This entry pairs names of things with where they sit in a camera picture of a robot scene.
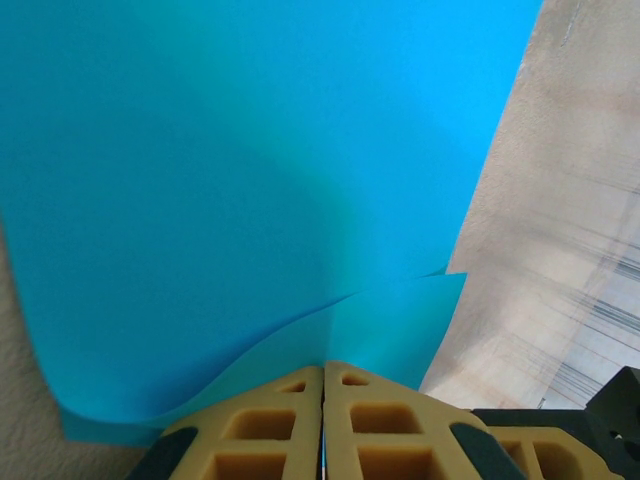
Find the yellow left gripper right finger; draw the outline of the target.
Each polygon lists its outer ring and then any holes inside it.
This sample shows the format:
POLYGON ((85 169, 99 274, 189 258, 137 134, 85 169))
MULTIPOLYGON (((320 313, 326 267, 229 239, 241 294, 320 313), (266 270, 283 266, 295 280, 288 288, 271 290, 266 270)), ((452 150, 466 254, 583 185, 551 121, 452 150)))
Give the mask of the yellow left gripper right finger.
POLYGON ((524 480, 472 413, 347 363, 324 373, 328 480, 524 480))

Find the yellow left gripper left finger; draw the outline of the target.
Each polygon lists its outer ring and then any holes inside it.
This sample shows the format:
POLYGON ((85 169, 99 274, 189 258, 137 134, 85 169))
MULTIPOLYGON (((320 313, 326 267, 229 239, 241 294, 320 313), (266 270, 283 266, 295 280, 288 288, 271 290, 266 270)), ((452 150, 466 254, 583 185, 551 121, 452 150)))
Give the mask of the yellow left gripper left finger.
POLYGON ((125 480, 319 480, 323 369, 305 367, 168 427, 125 480))

